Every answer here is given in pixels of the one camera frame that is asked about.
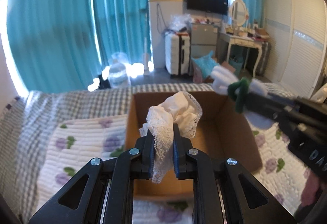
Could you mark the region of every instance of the plaid bedspread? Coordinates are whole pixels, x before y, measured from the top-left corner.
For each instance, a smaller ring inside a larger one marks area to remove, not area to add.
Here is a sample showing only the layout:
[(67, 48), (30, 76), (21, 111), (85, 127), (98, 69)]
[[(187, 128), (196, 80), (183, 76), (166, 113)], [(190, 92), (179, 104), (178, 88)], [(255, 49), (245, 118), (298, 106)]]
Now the plaid bedspread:
[[(291, 95), (274, 84), (267, 87), (270, 92)], [(12, 211), (27, 223), (37, 205), (36, 181), (48, 140), (59, 123), (127, 114), (133, 93), (180, 90), (212, 88), (208, 84), (153, 84), (94, 92), (31, 92), (27, 98), (15, 100), (0, 116), (0, 193)]]

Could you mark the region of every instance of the wardrobe door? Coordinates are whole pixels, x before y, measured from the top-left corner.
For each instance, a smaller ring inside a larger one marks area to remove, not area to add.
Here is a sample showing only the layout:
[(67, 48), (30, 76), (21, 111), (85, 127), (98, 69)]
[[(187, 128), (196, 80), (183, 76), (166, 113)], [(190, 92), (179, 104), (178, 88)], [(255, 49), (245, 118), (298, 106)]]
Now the wardrobe door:
[(310, 97), (325, 56), (325, 3), (323, 0), (293, 0), (293, 3), (293, 37), (280, 84), (296, 95)]
[(292, 0), (265, 0), (265, 29), (269, 33), (271, 52), (265, 77), (278, 82), (287, 56), (292, 17)]

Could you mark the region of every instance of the table leg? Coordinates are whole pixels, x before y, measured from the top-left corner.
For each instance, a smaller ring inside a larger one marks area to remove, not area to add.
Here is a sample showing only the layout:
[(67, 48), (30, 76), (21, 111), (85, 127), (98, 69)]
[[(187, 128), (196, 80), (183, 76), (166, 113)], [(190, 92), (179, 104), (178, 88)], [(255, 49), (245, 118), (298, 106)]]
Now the table leg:
[(246, 65), (247, 65), (247, 59), (249, 58), (249, 52), (250, 52), (250, 48), (247, 48), (246, 58), (245, 58), (245, 63), (244, 63), (244, 69), (246, 68)]
[(255, 62), (254, 68), (253, 68), (253, 78), (255, 78), (255, 72), (257, 70), (257, 66), (258, 66), (259, 61), (261, 59), (261, 55), (262, 55), (262, 47), (258, 48), (258, 57), (257, 57), (257, 60)]
[(232, 48), (232, 43), (231, 41), (229, 41), (228, 43), (228, 49), (227, 49), (227, 58), (226, 58), (226, 62), (229, 63), (229, 56), (231, 54), (231, 48)]

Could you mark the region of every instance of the cardboard box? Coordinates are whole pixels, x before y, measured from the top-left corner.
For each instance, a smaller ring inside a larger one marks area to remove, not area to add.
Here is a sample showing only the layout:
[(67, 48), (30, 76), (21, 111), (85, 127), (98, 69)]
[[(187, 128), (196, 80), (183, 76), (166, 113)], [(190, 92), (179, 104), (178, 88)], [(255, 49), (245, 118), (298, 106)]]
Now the cardboard box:
[[(258, 171), (262, 162), (247, 120), (235, 112), (234, 102), (215, 92), (190, 92), (202, 107), (193, 147), (211, 158), (235, 158), (250, 172)], [(133, 95), (127, 122), (125, 148), (134, 147), (140, 137), (139, 128), (146, 122), (148, 109), (174, 95), (170, 92), (137, 93)], [(193, 197), (193, 180), (178, 180), (170, 170), (160, 184), (151, 180), (134, 181), (134, 198), (172, 201)]]

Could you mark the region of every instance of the television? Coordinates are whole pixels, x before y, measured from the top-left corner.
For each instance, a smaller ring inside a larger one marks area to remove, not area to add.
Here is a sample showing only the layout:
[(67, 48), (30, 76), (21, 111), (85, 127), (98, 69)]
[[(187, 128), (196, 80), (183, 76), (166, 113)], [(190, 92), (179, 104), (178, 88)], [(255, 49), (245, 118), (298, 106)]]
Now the television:
[(227, 15), (228, 0), (187, 0), (186, 8)]

